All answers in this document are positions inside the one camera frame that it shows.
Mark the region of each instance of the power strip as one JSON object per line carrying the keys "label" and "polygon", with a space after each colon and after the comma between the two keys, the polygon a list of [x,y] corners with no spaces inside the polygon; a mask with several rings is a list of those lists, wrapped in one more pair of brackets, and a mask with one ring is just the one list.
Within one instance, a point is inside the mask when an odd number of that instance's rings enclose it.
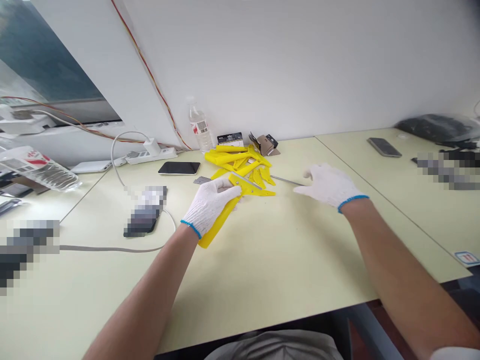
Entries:
{"label": "power strip", "polygon": [[150,161],[156,160],[165,160],[165,159],[173,159],[176,158],[177,151],[174,147],[166,147],[161,149],[160,154],[157,156],[151,156],[148,151],[142,152],[135,152],[134,154],[129,153],[129,155],[125,158],[126,162],[130,165],[140,164],[140,163],[147,163]]}

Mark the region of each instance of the glove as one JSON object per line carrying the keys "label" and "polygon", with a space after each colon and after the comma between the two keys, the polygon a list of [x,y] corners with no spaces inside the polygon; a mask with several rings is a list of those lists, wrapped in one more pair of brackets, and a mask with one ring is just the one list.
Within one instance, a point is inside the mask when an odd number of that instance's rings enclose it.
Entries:
{"label": "glove", "polygon": [[187,224],[201,239],[214,225],[225,205],[242,194],[227,178],[217,178],[200,185],[181,223]]}
{"label": "glove", "polygon": [[343,171],[331,167],[327,163],[311,166],[303,174],[304,178],[311,178],[311,186],[298,186],[293,189],[297,194],[308,195],[322,203],[327,203],[338,209],[355,199],[369,199],[360,192],[352,179]]}

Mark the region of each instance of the cable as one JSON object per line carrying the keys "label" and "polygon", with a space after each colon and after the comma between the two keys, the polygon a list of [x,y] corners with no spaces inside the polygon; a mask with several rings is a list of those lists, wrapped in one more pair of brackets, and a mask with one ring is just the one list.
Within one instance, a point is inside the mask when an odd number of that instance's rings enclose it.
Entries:
{"label": "cable", "polygon": [[135,37],[134,35],[132,34],[132,32],[130,31],[127,23],[125,22],[122,14],[120,13],[118,7],[117,7],[117,4],[115,4],[115,1],[114,0],[111,0],[111,3],[113,5],[113,7],[115,8],[116,10],[116,13],[118,14],[118,17],[120,18],[121,22],[123,23],[123,26],[125,27],[128,35],[130,35],[130,38],[131,40],[133,41],[133,44],[135,45],[135,49],[138,53],[138,55],[140,55],[140,58],[141,60],[143,61],[143,64],[145,65],[147,71],[148,71],[148,74],[150,75],[150,79],[152,80],[153,84],[155,85],[155,88],[156,88],[156,91],[158,92],[158,95],[160,95],[161,99],[163,100],[163,103],[165,104],[167,110],[168,110],[168,114],[170,115],[170,119],[171,119],[171,122],[173,123],[173,128],[175,129],[175,132],[176,134],[178,135],[178,137],[180,138],[181,142],[189,149],[189,150],[192,150],[192,148],[190,146],[187,145],[187,143],[184,141],[184,139],[182,138],[182,135],[180,135],[180,132],[178,131],[177,129],[177,124],[175,123],[175,120],[174,120],[174,116],[172,114],[172,111],[170,110],[170,106],[169,104],[167,103],[167,100],[165,100],[164,96],[162,95],[162,92],[160,91],[160,88],[159,86],[157,85],[157,81],[155,80],[155,77],[154,75],[152,74],[152,72],[150,71],[150,68],[147,64],[147,61],[145,60],[144,58],[144,55],[142,54],[142,51],[140,50],[140,47],[139,45],[137,44],[137,41],[135,40]]}
{"label": "cable", "polygon": [[118,178],[118,181],[120,182],[120,184],[122,184],[123,188],[126,189],[127,186],[124,184],[124,182],[122,181],[122,179],[120,178],[120,175],[119,175],[119,171],[117,170],[117,167],[115,166],[115,162],[114,162],[114,149],[115,149],[115,143],[117,142],[117,139],[122,136],[123,134],[129,134],[129,133],[136,133],[136,134],[141,134],[145,137],[146,141],[149,140],[149,137],[147,135],[145,135],[143,132],[140,132],[140,131],[125,131],[125,132],[122,132],[120,134],[118,134],[114,139],[113,139],[113,143],[111,144],[111,149],[110,149],[110,160],[111,160],[111,165],[113,167],[113,170],[115,170],[115,174],[116,174],[116,177]]}
{"label": "cable", "polygon": [[167,213],[167,215],[170,217],[171,223],[173,224],[173,232],[177,231],[177,225],[175,225],[175,220],[174,217],[172,216],[171,213],[168,212],[168,210],[162,209],[164,213]]}
{"label": "cable", "polygon": [[[69,119],[72,119],[73,121],[77,122],[79,124],[79,126],[81,127],[82,130],[85,130],[86,132],[90,133],[90,134],[93,134],[93,135],[97,135],[97,136],[100,136],[102,138],[107,138],[107,139],[111,139],[113,140],[115,137],[114,136],[110,136],[110,135],[107,135],[107,134],[104,134],[103,132],[100,132],[100,131],[97,131],[97,130],[93,130],[93,129],[90,129],[88,128],[87,126],[85,126],[84,123],[78,121],[76,118],[74,118],[73,116],[70,116],[68,115],[67,113],[53,107],[53,106],[50,106],[50,105],[47,105],[47,104],[44,104],[43,102],[39,102],[39,101],[36,101],[36,100],[32,100],[30,98],[27,98],[27,97],[19,97],[19,96],[0,96],[0,99],[19,99],[19,100],[24,100],[24,101],[29,101],[29,102],[32,102],[32,103],[36,103],[36,104],[39,104],[39,105],[42,105],[44,107],[47,107],[49,109],[52,109],[52,110],[55,110],[56,112],[66,116],[67,118]],[[39,112],[39,113],[44,113],[44,114],[47,114],[48,116],[54,118],[55,120],[58,120],[64,124],[67,124],[67,125],[70,125],[70,126],[75,126],[74,124],[68,122],[68,121],[65,121],[65,120],[62,120],[61,118],[55,116],[55,115],[52,115],[51,113],[47,112],[47,111],[43,111],[43,110],[33,110],[34,112]],[[119,142],[122,142],[122,143],[142,143],[142,141],[139,141],[139,140],[134,140],[134,139],[125,139],[125,138],[119,138],[117,141]],[[164,144],[164,143],[161,143],[161,142],[157,142],[157,144],[159,145],[162,145],[162,146],[167,146],[167,147],[170,147],[170,148],[175,148],[175,149],[178,149],[179,147],[178,146],[174,146],[174,145],[169,145],[169,144]]]}
{"label": "cable", "polygon": [[477,118],[480,118],[480,114],[477,112],[477,106],[480,104],[480,100],[478,100],[473,107],[473,113],[477,116]]}
{"label": "cable", "polygon": [[[167,210],[163,209],[162,212],[167,213],[167,215],[171,219],[171,223],[173,224],[173,232],[177,231],[177,225],[175,224],[174,217],[172,216],[171,213],[169,213]],[[160,250],[164,247],[165,245],[153,248],[153,249],[147,249],[147,250],[137,250],[137,249],[129,249],[125,247],[96,247],[96,246],[79,246],[79,245],[60,245],[60,250],[61,251],[87,251],[87,252],[122,252],[122,253],[151,253],[157,250]]]}

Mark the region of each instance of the table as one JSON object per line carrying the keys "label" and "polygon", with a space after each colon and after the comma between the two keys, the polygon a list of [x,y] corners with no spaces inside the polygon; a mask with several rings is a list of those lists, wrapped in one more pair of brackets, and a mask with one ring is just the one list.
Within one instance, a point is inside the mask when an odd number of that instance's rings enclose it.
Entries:
{"label": "table", "polygon": [[[315,138],[281,141],[271,173],[298,183],[305,168],[329,162],[371,195],[393,230],[439,282],[470,272]],[[179,161],[201,161],[197,176],[216,166],[198,151]],[[166,185],[175,222],[190,206],[197,176],[162,176],[163,161],[120,167],[130,186]],[[160,353],[376,299],[357,242],[345,218],[328,205],[277,181],[273,197],[247,196],[208,249],[198,247],[176,297]],[[62,221],[70,245],[154,248],[173,229],[162,214],[143,238],[123,238],[132,201],[109,171]],[[47,255],[21,286],[0,298],[6,359],[79,358],[149,267],[156,253],[61,252]]]}
{"label": "table", "polygon": [[[380,156],[368,138],[385,138],[403,156]],[[419,153],[449,148],[395,128],[319,135],[317,139],[463,265],[480,264],[475,261],[480,259],[480,191],[449,190],[434,182],[433,176],[423,175],[410,160]]]}
{"label": "table", "polygon": [[[40,195],[34,192],[21,198],[23,204],[0,216],[0,238],[16,221],[26,220],[59,220],[62,221],[69,212],[84,198],[84,196],[104,176],[104,172],[80,174],[82,184],[75,191],[59,192],[49,190]],[[11,197],[0,196],[0,203],[11,200]]]}

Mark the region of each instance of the bottle label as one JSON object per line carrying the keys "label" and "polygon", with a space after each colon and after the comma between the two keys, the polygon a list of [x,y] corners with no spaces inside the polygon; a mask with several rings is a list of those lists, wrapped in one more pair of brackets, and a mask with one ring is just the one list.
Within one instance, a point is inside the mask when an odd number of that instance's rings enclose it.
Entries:
{"label": "bottle label", "polygon": [[204,134],[209,131],[209,127],[205,120],[199,122],[191,122],[190,125],[195,135]]}
{"label": "bottle label", "polygon": [[30,146],[5,151],[1,157],[0,165],[19,174],[41,169],[50,162],[48,156],[42,155]]}

